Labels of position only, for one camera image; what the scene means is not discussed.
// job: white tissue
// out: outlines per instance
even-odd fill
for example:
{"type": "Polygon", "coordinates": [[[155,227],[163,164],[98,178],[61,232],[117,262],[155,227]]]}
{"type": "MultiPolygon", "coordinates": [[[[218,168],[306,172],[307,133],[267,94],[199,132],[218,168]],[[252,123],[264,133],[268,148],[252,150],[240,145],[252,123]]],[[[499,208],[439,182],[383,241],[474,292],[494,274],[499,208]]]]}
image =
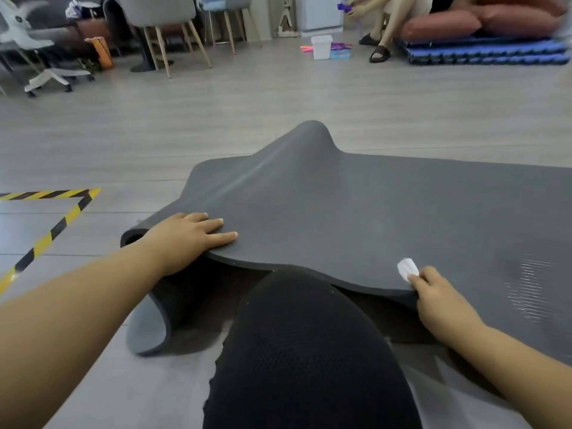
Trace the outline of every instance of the white tissue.
{"type": "Polygon", "coordinates": [[[403,279],[408,283],[409,280],[407,280],[407,276],[409,274],[413,274],[416,276],[419,275],[419,270],[417,269],[417,266],[415,266],[415,263],[409,258],[401,260],[401,262],[397,264],[397,270],[399,271],[399,274],[403,277],[403,279]]]}

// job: left hand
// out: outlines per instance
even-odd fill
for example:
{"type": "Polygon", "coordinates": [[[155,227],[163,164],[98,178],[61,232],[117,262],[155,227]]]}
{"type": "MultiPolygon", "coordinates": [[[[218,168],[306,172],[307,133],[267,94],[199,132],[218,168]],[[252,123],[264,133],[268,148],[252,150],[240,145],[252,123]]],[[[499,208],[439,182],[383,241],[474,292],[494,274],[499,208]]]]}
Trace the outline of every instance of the left hand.
{"type": "Polygon", "coordinates": [[[368,12],[365,6],[355,6],[350,12],[348,12],[348,17],[351,19],[360,19],[366,15],[368,12]]]}
{"type": "Polygon", "coordinates": [[[238,237],[235,231],[210,234],[222,227],[223,219],[207,218],[207,214],[199,212],[175,214],[161,221],[134,244],[159,261],[164,276],[175,274],[206,250],[229,244],[238,237]]]}

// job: person's foot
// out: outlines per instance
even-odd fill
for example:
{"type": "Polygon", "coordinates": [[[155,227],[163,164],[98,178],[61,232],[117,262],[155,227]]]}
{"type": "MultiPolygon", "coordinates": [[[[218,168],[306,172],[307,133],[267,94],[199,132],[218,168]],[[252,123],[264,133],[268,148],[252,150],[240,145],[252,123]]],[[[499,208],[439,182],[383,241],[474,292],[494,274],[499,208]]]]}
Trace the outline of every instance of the person's foot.
{"type": "Polygon", "coordinates": [[[377,45],[379,45],[379,41],[380,41],[380,39],[375,40],[373,37],[371,37],[371,34],[368,33],[359,40],[359,44],[360,45],[377,46],[377,45]]]}
{"type": "Polygon", "coordinates": [[[390,50],[383,45],[378,45],[375,47],[372,55],[369,56],[369,63],[383,63],[389,57],[391,57],[390,50]]]}

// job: black pants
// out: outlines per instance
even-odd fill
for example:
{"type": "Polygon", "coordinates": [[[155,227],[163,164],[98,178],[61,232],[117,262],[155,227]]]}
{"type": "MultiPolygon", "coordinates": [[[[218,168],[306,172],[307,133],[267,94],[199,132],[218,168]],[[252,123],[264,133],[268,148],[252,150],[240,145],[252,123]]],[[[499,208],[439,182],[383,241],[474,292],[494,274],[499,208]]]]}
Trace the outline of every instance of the black pants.
{"type": "Polygon", "coordinates": [[[371,320],[306,273],[268,275],[239,309],[204,429],[421,428],[403,372],[371,320]]]}

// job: white shorts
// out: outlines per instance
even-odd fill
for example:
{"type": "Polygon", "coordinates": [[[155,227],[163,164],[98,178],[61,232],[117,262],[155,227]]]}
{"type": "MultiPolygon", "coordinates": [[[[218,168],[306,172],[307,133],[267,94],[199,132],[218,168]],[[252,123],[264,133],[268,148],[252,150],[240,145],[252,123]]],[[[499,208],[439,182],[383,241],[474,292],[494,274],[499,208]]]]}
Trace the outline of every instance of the white shorts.
{"type": "MultiPolygon", "coordinates": [[[[391,0],[386,4],[386,7],[383,9],[385,13],[391,14],[394,1],[395,0],[391,0]]],[[[407,15],[407,19],[428,15],[431,12],[431,6],[433,6],[433,0],[415,0],[411,11],[407,15]]]]}

